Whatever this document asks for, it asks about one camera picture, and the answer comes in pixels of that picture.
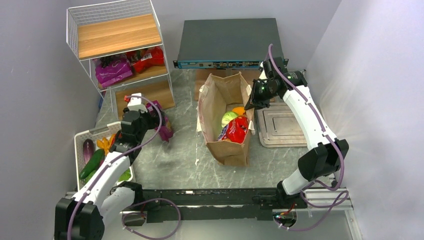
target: wire shelf rack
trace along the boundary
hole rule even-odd
[[[70,7],[66,11],[66,25],[66,43],[103,100],[104,92],[108,90],[127,88],[160,77],[167,78],[172,90],[160,23],[151,0],[119,0]],[[155,46],[162,48],[165,66],[149,68],[107,88],[99,84],[93,59]],[[106,104],[116,113],[113,101]]]

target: white wall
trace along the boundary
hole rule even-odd
[[[73,6],[81,6],[112,0],[70,1]],[[170,66],[178,57],[184,20],[276,18],[282,51],[290,59],[290,69],[306,68],[340,1],[152,0]]]
[[[366,240],[423,239],[424,1],[343,0],[307,66]]]
[[[66,44],[64,0],[0,8],[0,239],[53,238],[55,206],[76,184],[75,133],[99,94]]]

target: cardboard box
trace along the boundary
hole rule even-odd
[[[217,138],[223,129],[221,126],[223,115],[235,106],[244,106],[249,100],[251,90],[239,72],[224,78],[210,74],[200,93],[198,112],[201,131],[207,148],[222,165],[249,165],[249,141],[252,136],[250,129],[243,143],[217,141]],[[246,116],[252,124],[254,110],[246,111]]]

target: wooden board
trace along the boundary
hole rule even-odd
[[[148,79],[148,78],[151,78],[151,77],[157,77],[157,76],[160,76],[160,75],[165,75],[167,73],[168,73],[168,71],[167,71],[166,66],[151,66],[151,67],[147,68],[145,71],[143,71],[142,73],[136,73],[133,76],[125,78],[125,80],[117,82],[117,83],[115,83],[111,86],[137,82],[137,81],[140,81],[140,80],[143,80],[143,79]],[[98,84],[98,88],[103,89],[103,87],[102,87],[102,85],[100,85],[100,83]]]
[[[78,27],[80,60],[140,49],[161,42],[153,14]]]
[[[163,109],[175,107],[168,81],[160,81],[145,86],[133,87],[115,93],[119,120],[122,120],[122,111],[127,107],[127,102],[124,101],[124,97],[135,93],[143,94],[143,96],[150,101],[157,100]]]
[[[257,69],[255,70],[231,70],[232,74],[238,74],[239,72],[241,72],[241,75],[243,76],[243,78],[246,80],[246,82],[249,85],[253,85],[253,79],[258,79],[259,75],[261,75],[261,72],[258,71]],[[199,89],[200,87],[205,84],[206,79],[208,78],[209,74],[213,74],[215,76],[221,77],[221,78],[225,78],[226,75],[226,70],[222,70],[222,69],[197,69],[196,70],[196,80],[194,83],[194,100],[198,101],[199,100]]]

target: red snack bag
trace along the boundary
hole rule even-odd
[[[144,56],[132,66],[137,73],[141,73],[151,66],[160,66],[165,64],[164,52],[158,46],[147,50]]]
[[[231,120],[223,129],[217,141],[230,140],[234,143],[243,143],[248,132],[248,118],[246,116],[238,116]]]

